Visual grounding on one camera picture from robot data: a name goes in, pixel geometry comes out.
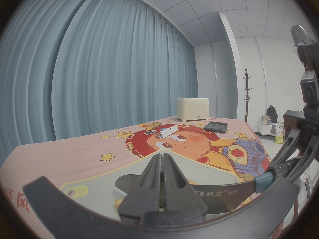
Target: cream toaster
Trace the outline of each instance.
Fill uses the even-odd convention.
[[[177,118],[183,122],[209,119],[208,98],[178,98]]]

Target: knife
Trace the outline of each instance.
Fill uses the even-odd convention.
[[[115,187],[124,193],[128,193],[138,178],[139,175],[137,174],[123,175],[116,180]],[[201,200],[207,205],[208,209],[206,214],[231,212],[250,195],[256,192],[254,180],[229,185],[191,186],[196,191],[198,197],[200,197]]]
[[[255,177],[252,181],[228,185],[192,185],[192,187],[198,197],[207,205],[206,214],[232,212],[253,193],[265,191],[275,178],[286,177],[299,159],[300,157],[295,157],[279,165],[269,167],[265,173]],[[123,175],[117,178],[115,187],[128,193],[138,177],[137,174]]]

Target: white paper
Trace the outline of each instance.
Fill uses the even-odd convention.
[[[160,133],[162,135],[162,138],[164,139],[177,131],[178,131],[178,126],[174,125],[174,126],[171,126],[167,129],[162,130]]]

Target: white wall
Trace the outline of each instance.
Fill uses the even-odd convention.
[[[217,74],[217,117],[235,119],[237,117],[236,72],[233,55],[226,40],[212,42]]]
[[[283,119],[287,110],[302,110],[304,103],[299,82],[304,67],[293,50],[294,44],[280,39],[263,37],[237,38],[236,42],[243,70],[247,68],[248,74],[252,76],[249,80],[249,87],[253,89],[249,92],[248,124],[253,131],[258,131],[258,122],[266,113],[265,76],[262,61],[266,75],[267,107],[273,105],[280,120]]]
[[[220,19],[222,21],[223,31],[225,40],[228,47],[228,61],[230,62],[230,67],[228,68],[229,76],[232,77],[233,81],[233,107],[236,108],[233,118],[244,119],[245,118],[245,107],[241,100],[244,99],[244,80],[242,78],[242,65],[237,48],[237,43],[230,27],[230,24],[226,18],[225,13],[219,12]]]
[[[305,71],[293,43],[273,38],[256,38],[266,71],[268,106],[282,119],[287,110],[302,110],[300,78]]]
[[[209,116],[216,117],[216,78],[211,44],[195,48],[198,97],[209,99]]]
[[[245,75],[245,68],[247,68],[248,76],[251,76],[248,81],[249,88],[252,90],[249,91],[247,123],[254,132],[257,132],[260,118],[265,115],[267,109],[263,65],[257,43],[253,37],[237,38],[236,42],[241,57],[242,75]],[[244,103],[246,107],[246,101],[240,100],[240,102]]]
[[[237,115],[237,105],[234,104],[234,93],[237,91],[236,74],[230,56],[232,54],[225,40],[195,47],[198,97],[209,98],[211,117],[235,119]]]

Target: table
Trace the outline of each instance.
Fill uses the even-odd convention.
[[[210,121],[228,123],[227,132],[204,130]],[[161,130],[173,125],[178,126],[176,133],[165,139],[158,138]],[[24,185],[45,176],[67,193],[75,183],[102,178],[163,149],[208,166],[219,174],[229,174],[229,178],[237,182],[252,180],[264,173],[270,162],[259,139],[243,120],[209,118],[181,122],[174,116],[102,133],[18,146],[0,168],[1,188],[14,210],[39,237],[53,238],[28,205],[22,191]],[[218,182],[218,177],[211,179]],[[118,194],[104,193],[112,197]],[[83,198],[94,201],[96,196],[88,193],[72,197],[80,203]],[[105,205],[115,208],[112,197],[104,197],[99,203],[100,209]],[[255,197],[253,195],[243,204]]]

